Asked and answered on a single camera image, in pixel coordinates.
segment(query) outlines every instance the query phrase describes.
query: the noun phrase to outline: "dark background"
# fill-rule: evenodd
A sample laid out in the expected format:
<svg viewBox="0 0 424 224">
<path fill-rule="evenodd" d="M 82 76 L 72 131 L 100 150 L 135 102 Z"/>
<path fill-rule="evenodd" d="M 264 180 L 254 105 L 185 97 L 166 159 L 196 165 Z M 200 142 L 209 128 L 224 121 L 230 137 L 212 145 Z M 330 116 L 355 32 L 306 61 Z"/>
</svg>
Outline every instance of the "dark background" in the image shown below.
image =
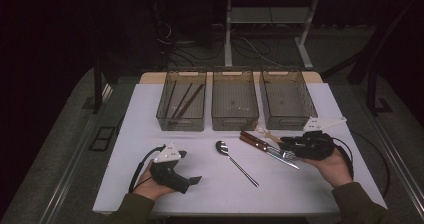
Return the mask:
<svg viewBox="0 0 424 224">
<path fill-rule="evenodd" d="M 109 82 L 116 82 L 121 75 L 140 75 L 164 67 L 156 41 L 154 1 L 0 0 L 0 218 L 71 91 L 97 60 Z M 269 5 L 281 0 L 250 1 Z M 245 4 L 243 0 L 235 2 Z M 378 43 L 388 24 L 410 2 L 320 0 L 314 24 L 316 28 L 375 26 L 381 30 L 373 37 Z M 225 21 L 225 0 L 164 0 L 161 8 L 161 18 L 205 45 L 211 41 L 210 24 Z M 422 124 L 423 8 L 423 0 L 413 3 L 376 61 L 380 74 Z M 366 70 L 367 56 L 360 61 Z"/>
</svg>

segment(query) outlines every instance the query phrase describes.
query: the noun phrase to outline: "floor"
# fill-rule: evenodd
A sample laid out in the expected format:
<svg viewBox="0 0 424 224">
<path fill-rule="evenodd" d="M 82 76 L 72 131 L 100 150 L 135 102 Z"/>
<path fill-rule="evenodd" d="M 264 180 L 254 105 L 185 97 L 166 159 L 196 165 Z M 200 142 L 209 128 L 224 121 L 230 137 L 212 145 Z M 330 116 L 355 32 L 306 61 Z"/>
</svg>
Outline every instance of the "floor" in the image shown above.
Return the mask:
<svg viewBox="0 0 424 224">
<path fill-rule="evenodd" d="M 169 65 L 209 68 L 223 65 L 220 28 L 216 27 L 218 35 L 211 47 L 199 47 L 190 40 L 180 38 L 174 54 L 167 55 Z M 302 65 L 293 41 L 300 33 L 299 27 L 256 28 L 260 28 L 261 34 L 254 34 L 250 27 L 234 28 L 233 65 L 257 68 L 270 61 L 281 65 Z M 322 73 L 357 53 L 368 42 L 373 31 L 370 27 L 313 28 L 305 44 L 314 65 L 313 71 Z M 384 199 L 388 209 L 399 223 L 424 223 L 424 216 L 417 211 L 410 191 L 415 188 L 419 193 L 420 187 L 424 186 L 424 129 L 382 78 L 378 80 L 377 97 L 384 98 L 392 112 L 381 113 L 378 117 L 371 115 L 365 107 L 366 82 L 352 86 L 346 81 L 350 68 L 337 72 L 324 82 L 329 83 L 347 118 L 352 136 L 381 193 L 387 190 Z M 138 80 L 139 77 L 125 76 L 117 84 L 107 85 L 103 95 L 104 104 L 97 114 L 93 114 L 90 105 L 87 105 L 94 96 L 92 70 L 81 79 L 1 223 L 99 223 L 104 220 L 103 215 L 91 209 L 114 141 L 119 135 L 120 122 Z M 89 146 L 101 127 L 113 128 L 110 145 L 105 151 L 90 151 Z M 395 147 L 406 170 L 388 158 L 387 143 Z M 405 177 L 405 172 L 410 174 L 412 181 L 405 181 L 409 178 L 408 175 Z M 422 192 L 416 199 L 423 199 Z M 198 223 L 206 220 L 174 218 L 167 221 Z M 307 220 L 311 224 L 337 223 L 339 218 L 307 217 Z M 291 223 L 281 218 L 258 221 Z M 246 219 L 219 222 L 250 223 Z"/>
</svg>

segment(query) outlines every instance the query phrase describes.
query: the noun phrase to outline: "transparent container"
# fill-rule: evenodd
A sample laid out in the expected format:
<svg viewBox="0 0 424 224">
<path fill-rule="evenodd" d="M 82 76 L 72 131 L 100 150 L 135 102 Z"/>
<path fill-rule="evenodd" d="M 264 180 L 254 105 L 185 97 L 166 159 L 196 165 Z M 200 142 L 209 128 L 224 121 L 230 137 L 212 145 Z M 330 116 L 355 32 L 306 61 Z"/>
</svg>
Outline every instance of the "transparent container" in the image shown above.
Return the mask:
<svg viewBox="0 0 424 224">
<path fill-rule="evenodd" d="M 215 131 L 253 130 L 259 111 L 250 67 L 214 68 L 211 114 Z"/>
<path fill-rule="evenodd" d="M 300 131 L 318 116 L 299 67 L 262 67 L 260 89 L 267 129 Z"/>
<path fill-rule="evenodd" d="M 203 131 L 207 69 L 170 67 L 156 118 L 162 131 Z"/>
</svg>

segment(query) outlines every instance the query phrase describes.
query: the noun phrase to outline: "person's left hand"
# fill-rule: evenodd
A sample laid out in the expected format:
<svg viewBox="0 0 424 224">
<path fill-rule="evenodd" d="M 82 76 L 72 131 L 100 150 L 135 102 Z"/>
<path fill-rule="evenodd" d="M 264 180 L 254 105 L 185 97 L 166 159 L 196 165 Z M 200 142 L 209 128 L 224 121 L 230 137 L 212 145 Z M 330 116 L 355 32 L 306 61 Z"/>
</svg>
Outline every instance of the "person's left hand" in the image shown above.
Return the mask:
<svg viewBox="0 0 424 224">
<path fill-rule="evenodd" d="M 134 189 L 133 193 L 155 201 L 165 194 L 175 192 L 175 190 L 164 185 L 159 185 L 155 180 L 153 180 L 152 174 L 150 173 L 150 167 L 152 166 L 152 163 L 153 160 L 150 160 L 146 170 L 138 179 L 138 183 L 143 183 L 138 185 Z"/>
</svg>

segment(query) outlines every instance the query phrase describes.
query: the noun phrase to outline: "metal tool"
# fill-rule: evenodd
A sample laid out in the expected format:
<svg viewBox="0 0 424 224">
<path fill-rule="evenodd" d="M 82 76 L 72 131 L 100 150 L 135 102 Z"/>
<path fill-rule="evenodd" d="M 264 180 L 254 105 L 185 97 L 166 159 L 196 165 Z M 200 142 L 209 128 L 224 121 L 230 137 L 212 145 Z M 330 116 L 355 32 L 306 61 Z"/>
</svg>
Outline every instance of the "metal tool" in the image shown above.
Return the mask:
<svg viewBox="0 0 424 224">
<path fill-rule="evenodd" d="M 240 133 L 240 140 L 246 142 L 247 144 L 249 144 L 253 147 L 256 147 L 257 149 L 265 152 L 266 154 L 274 157 L 275 159 L 277 159 L 277 160 L 279 160 L 279 161 L 281 161 L 281 162 L 283 162 L 283 163 L 285 163 L 285 164 L 287 164 L 291 167 L 299 169 L 299 167 L 296 164 L 294 164 L 290 159 L 288 159 L 288 158 L 286 158 L 286 157 L 284 157 L 283 155 L 280 154 L 280 149 L 271 146 L 270 144 L 262 141 L 261 139 L 255 137 L 255 136 L 253 136 L 253 135 L 251 135 L 251 134 L 249 134 L 245 131 L 242 131 Z"/>
<path fill-rule="evenodd" d="M 259 186 L 259 183 L 256 182 L 251 176 L 249 176 L 249 174 L 247 174 L 247 172 L 243 170 L 243 168 L 241 168 L 241 166 L 239 166 L 239 164 L 237 164 L 237 162 L 235 162 L 233 158 L 231 158 L 231 156 L 228 154 L 228 147 L 225 142 L 217 141 L 215 147 L 221 155 L 227 156 L 238 167 L 238 169 L 240 169 L 240 171 L 243 172 L 243 174 L 253 183 L 253 185 L 255 185 L 255 187 Z"/>
</svg>

